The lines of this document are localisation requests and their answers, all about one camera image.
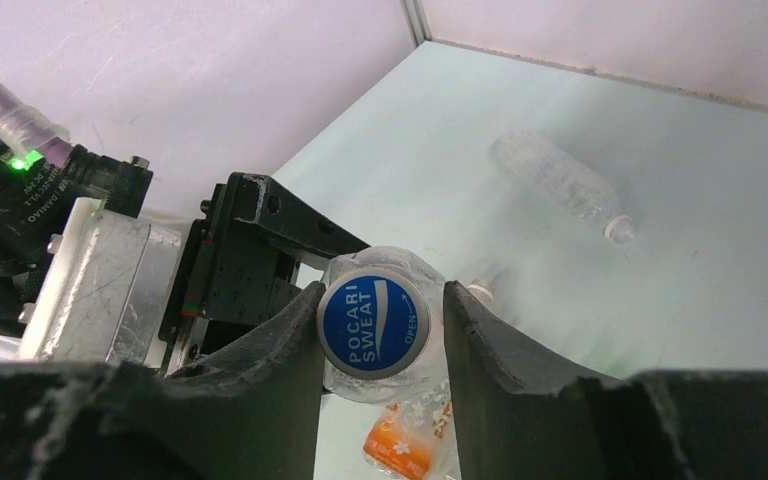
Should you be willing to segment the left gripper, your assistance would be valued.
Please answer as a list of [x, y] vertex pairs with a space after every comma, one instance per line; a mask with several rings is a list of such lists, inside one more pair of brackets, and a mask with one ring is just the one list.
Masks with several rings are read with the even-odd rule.
[[299, 292], [292, 257], [328, 262], [369, 247], [267, 175], [231, 174], [201, 211], [158, 333], [163, 371], [220, 350], [284, 308]]

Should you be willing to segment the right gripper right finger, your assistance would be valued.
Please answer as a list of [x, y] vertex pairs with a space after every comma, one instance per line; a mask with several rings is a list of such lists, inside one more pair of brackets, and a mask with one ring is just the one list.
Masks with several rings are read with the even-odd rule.
[[466, 479], [768, 479], [768, 371], [650, 370], [619, 380], [444, 288]]

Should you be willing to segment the orange label bottle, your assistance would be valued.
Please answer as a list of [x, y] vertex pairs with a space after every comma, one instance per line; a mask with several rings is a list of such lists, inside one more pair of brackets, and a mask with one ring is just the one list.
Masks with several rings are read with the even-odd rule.
[[362, 454], [389, 479], [459, 479], [449, 380], [386, 406], [368, 433]]

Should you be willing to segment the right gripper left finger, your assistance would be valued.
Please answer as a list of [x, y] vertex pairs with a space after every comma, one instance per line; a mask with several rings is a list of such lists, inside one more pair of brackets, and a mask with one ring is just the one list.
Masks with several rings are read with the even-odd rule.
[[312, 478], [324, 291], [312, 282], [167, 377], [131, 363], [0, 363], [0, 479]]

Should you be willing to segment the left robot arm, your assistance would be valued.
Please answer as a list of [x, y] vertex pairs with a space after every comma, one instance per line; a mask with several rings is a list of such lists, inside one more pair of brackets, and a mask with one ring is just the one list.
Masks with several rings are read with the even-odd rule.
[[28, 361], [174, 372], [233, 342], [361, 239], [277, 180], [234, 173], [190, 219], [144, 206], [152, 174], [68, 148], [59, 168], [0, 140], [0, 338]]

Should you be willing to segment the Pocari Sweat blue cap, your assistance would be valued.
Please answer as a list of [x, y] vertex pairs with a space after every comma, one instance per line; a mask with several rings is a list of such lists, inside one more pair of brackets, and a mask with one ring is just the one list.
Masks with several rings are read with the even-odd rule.
[[369, 266], [326, 288], [317, 329], [324, 354], [337, 370], [377, 381], [419, 358], [430, 336], [431, 316], [425, 297], [406, 276]]

